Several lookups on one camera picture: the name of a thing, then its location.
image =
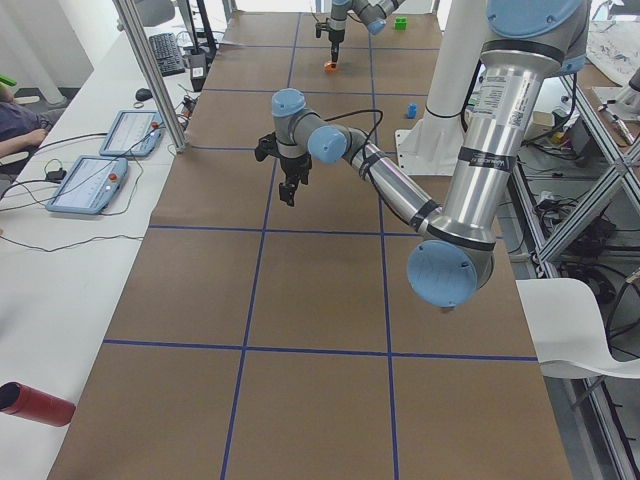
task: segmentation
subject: table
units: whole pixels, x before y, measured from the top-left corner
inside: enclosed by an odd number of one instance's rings
[[[326,116],[383,108],[392,151],[439,47],[434,17],[409,24],[350,23],[326,75],[310,15],[235,14],[244,46],[207,79],[51,480],[571,478],[504,242],[442,311],[406,280],[419,237],[344,163],[316,162],[291,209],[253,159],[286,86]],[[419,181],[442,200],[447,179]]]
[[[189,85],[188,73],[166,78],[176,105],[184,95],[178,83]],[[119,110],[132,108],[134,93],[142,86],[144,79],[123,33],[46,142],[106,132]],[[153,101],[146,107],[153,110]],[[44,167],[53,158],[68,170],[81,154],[97,154],[102,140],[97,137],[46,148],[34,156],[19,179],[44,178]],[[170,143],[164,135],[153,154],[140,160],[144,173],[125,214],[70,218],[51,214],[39,205],[7,210],[32,202],[25,191],[14,188],[0,204],[0,228],[7,238],[45,248],[95,236],[142,237],[173,161]],[[138,173],[139,166],[132,162],[109,212],[125,208]],[[38,185],[30,188],[39,199],[49,198],[54,191]],[[42,253],[2,241],[0,381],[23,382],[77,402],[139,247],[138,240],[116,239]],[[67,428],[0,415],[0,430],[0,478],[41,480]]]

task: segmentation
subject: computer mouse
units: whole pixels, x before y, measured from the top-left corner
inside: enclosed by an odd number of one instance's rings
[[[136,100],[139,102],[144,102],[146,100],[149,100],[151,97],[153,97],[153,94],[151,93],[151,90],[149,90],[148,88],[140,88],[136,92]]]

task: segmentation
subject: label sticker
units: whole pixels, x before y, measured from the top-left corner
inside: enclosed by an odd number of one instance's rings
[[[473,116],[524,130],[535,104],[539,82],[525,77],[489,76],[482,83]]]
[[[516,157],[496,155],[495,153],[482,152],[473,148],[462,147],[458,154],[460,160],[469,162],[472,167],[495,168],[503,172],[511,173],[516,164]]]

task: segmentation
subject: electronic equipment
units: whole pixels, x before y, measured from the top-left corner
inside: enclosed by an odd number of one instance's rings
[[[149,37],[151,50],[163,77],[183,73],[182,53],[173,33],[159,33]]]
[[[75,161],[46,209],[50,212],[96,215],[116,195],[127,170],[126,158],[83,155]]]
[[[158,112],[121,110],[100,147],[100,155],[117,157],[146,157],[160,140]]]
[[[194,92],[201,92],[204,81],[207,79],[207,58],[204,53],[198,53],[189,57],[189,69],[191,71],[191,87]]]

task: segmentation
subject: red cylinder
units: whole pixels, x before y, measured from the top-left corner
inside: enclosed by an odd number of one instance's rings
[[[54,427],[68,424],[76,406],[35,388],[10,382],[0,387],[0,412]]]

